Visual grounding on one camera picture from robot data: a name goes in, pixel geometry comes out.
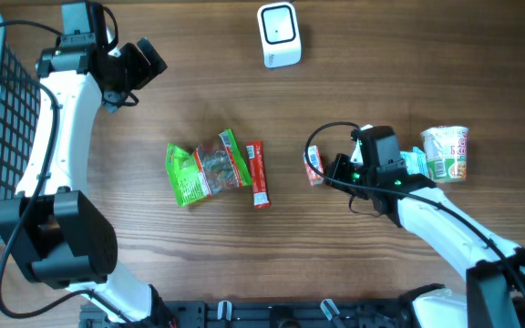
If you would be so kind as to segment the teal tissue pack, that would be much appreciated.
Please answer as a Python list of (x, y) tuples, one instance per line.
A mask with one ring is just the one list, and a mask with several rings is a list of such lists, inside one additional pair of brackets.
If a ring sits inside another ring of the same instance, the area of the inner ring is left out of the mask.
[(409, 175), (422, 174), (426, 178), (430, 177), (427, 167), (427, 156), (423, 150), (413, 147), (411, 151), (401, 151), (400, 156), (405, 161)]

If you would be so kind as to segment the red stick packet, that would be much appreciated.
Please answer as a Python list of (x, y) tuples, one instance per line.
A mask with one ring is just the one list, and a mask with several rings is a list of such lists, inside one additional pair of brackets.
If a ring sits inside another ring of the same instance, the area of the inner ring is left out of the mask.
[(252, 176), (253, 204), (256, 209), (270, 208), (266, 173), (263, 161), (263, 144), (253, 141), (246, 145)]

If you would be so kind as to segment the instant noodle cup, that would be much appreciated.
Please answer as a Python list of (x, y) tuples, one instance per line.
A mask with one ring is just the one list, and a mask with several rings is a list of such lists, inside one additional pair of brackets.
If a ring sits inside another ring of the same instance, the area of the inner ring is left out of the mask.
[(420, 133), (429, 177), (436, 183), (467, 178), (468, 128), (440, 126)]

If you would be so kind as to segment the green snack bag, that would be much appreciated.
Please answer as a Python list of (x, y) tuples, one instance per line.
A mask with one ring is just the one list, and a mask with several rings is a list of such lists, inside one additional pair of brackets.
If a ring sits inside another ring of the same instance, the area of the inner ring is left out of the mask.
[(175, 199), (180, 207), (211, 195), (205, 174), (193, 153), (169, 144), (165, 166)]

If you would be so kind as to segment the clear candy bag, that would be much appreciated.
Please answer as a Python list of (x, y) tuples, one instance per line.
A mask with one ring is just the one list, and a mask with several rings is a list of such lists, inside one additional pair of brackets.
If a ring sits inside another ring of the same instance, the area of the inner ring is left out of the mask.
[(193, 157), (207, 196), (252, 185), (251, 174), (229, 128), (199, 145)]

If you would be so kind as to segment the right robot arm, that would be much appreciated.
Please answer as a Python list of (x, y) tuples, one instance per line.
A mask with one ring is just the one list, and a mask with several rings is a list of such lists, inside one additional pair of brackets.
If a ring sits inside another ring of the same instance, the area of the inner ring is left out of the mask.
[(422, 174), (411, 175), (389, 126), (354, 127), (353, 156), (340, 154), (329, 185), (371, 200), (375, 210), (430, 245), (464, 279), (465, 294), (432, 285), (408, 307), (417, 327), (525, 327), (525, 247), (456, 207)]

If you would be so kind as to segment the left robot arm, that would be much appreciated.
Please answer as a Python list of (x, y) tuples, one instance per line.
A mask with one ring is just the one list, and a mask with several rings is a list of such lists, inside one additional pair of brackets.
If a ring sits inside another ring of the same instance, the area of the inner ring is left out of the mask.
[(98, 110), (136, 106), (165, 62), (147, 39), (121, 45), (116, 18), (100, 3), (65, 3), (62, 19), (32, 80), (41, 103), (26, 171), (15, 196), (0, 200), (1, 263), (14, 261), (29, 282), (64, 300), (88, 299), (115, 324), (173, 327), (157, 290), (119, 262), (116, 232), (87, 195)]

